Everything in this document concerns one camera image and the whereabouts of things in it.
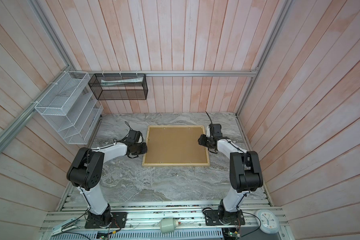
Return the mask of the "paper in black basket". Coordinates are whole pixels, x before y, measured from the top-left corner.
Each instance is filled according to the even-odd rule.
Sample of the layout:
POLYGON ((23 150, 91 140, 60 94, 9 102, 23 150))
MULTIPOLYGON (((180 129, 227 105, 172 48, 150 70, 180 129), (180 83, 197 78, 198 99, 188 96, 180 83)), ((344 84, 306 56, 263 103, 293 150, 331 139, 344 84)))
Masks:
POLYGON ((101 80, 100 85, 102 87, 138 87, 143 84, 143 81, 143 77, 112 81, 101 80))

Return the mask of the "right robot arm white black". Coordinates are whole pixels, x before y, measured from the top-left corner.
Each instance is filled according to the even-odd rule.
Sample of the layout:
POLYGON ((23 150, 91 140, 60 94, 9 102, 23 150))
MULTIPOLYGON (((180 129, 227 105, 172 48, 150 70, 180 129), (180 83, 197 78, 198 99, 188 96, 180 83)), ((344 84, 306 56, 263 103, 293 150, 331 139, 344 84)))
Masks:
POLYGON ((231 189, 221 200, 218 215, 222 222, 232 221, 238 216, 244 198, 263 186, 258 153, 244 150, 224 137, 220 124, 209 124, 207 134, 201 135, 198 143, 211 153, 222 153, 230 160, 231 189))

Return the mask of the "white cylindrical device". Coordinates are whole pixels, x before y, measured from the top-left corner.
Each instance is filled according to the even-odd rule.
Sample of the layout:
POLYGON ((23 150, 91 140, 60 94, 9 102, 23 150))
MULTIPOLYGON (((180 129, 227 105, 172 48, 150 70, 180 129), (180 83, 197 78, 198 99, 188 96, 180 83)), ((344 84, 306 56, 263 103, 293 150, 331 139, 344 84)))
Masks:
POLYGON ((160 221, 160 230, 162 234, 173 232, 180 225, 179 221, 173 218, 165 218, 160 221))

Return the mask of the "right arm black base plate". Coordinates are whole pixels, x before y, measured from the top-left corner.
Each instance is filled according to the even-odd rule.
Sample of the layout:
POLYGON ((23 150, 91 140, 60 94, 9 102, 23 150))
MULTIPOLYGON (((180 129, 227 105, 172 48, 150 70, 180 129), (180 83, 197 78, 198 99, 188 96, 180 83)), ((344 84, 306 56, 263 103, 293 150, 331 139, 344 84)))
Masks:
POLYGON ((229 213, 223 210, 212 210, 211 208, 202 209, 207 226, 222 225, 245 225, 245 219, 242 211, 229 213))

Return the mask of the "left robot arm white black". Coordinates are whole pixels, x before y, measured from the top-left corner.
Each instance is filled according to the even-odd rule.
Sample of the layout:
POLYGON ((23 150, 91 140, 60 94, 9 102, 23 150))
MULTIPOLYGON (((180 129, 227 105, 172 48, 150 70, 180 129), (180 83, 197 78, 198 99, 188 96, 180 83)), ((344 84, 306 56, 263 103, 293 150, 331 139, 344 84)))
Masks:
POLYGON ((100 189, 103 164, 123 156, 134 159, 147 151, 148 147, 142 133, 129 130, 123 139, 114 141, 111 145, 79 149, 67 172, 67 179, 84 196, 89 212, 95 216, 102 216, 109 206, 100 189))

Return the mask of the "white wall clock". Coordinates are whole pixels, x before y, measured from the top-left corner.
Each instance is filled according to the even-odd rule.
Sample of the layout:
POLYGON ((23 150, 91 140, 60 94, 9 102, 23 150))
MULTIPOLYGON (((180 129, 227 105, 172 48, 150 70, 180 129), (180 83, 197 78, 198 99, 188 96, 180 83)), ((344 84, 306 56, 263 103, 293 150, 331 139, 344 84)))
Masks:
POLYGON ((267 209, 257 210, 255 212, 257 218, 257 223, 260 227, 260 230, 269 235, 273 235, 279 232, 280 223, 276 215, 267 209))

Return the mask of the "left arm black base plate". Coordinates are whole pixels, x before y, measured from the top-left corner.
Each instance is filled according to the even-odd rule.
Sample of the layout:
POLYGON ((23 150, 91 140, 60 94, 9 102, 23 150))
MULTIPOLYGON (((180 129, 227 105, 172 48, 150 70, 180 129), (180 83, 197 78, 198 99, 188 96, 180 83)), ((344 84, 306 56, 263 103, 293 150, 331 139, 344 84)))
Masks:
POLYGON ((127 215, 127 212, 104 212, 102 215, 89 212, 85 229, 122 229, 126 225, 127 215))

